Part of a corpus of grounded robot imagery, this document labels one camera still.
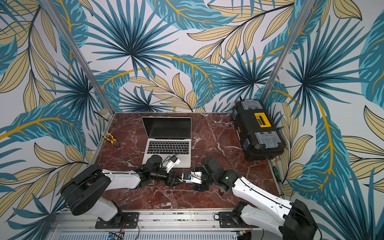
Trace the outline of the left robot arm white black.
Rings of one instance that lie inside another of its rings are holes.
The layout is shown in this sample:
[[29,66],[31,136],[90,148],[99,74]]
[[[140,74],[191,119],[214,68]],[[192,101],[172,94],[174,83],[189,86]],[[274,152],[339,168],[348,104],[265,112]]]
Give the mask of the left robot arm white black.
[[172,168],[179,163],[181,160],[174,154],[165,159],[153,155],[139,169],[128,172],[103,170],[94,164],[62,186],[60,194],[74,216],[94,215],[117,228],[127,218],[116,203],[102,197],[103,193],[115,189],[136,190],[151,181],[163,181],[173,186],[180,176]]

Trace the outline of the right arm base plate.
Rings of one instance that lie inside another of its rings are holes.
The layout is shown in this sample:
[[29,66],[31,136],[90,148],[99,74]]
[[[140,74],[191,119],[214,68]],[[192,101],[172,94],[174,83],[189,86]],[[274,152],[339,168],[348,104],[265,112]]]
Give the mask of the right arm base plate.
[[215,214],[214,219],[219,221],[222,229],[249,228],[249,225],[238,214],[233,212],[218,212]]

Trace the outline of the silver laptop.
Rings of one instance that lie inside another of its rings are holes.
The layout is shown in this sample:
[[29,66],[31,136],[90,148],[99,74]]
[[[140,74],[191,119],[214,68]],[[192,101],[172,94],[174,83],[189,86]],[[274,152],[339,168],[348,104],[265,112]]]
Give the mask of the silver laptop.
[[189,117],[142,117],[148,137],[143,164],[152,155],[162,159],[175,155],[180,163],[176,168],[192,165],[192,119]]

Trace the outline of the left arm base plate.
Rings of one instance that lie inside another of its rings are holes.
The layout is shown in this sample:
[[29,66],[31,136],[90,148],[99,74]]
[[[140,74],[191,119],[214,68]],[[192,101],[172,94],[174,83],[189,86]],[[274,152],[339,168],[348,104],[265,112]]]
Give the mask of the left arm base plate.
[[110,221],[98,218],[95,229],[135,229],[139,216],[139,212],[118,212]]

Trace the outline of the white wireless mouse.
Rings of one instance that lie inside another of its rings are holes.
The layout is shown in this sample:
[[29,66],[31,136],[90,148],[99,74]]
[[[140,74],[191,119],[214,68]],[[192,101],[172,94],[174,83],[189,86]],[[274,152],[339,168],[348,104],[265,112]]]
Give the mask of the white wireless mouse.
[[190,184],[202,184],[202,172],[190,172],[182,174],[182,181]]

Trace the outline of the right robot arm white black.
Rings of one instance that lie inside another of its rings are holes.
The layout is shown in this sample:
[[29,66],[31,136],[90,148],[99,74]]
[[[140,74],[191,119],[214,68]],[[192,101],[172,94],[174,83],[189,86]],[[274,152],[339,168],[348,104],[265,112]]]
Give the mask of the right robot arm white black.
[[233,168],[225,170],[212,156],[202,160],[202,167],[187,173],[186,182],[197,186],[215,185],[247,203],[238,207],[237,215],[249,226],[269,231],[284,240],[313,240],[320,228],[308,207],[300,200],[291,202],[252,184]]

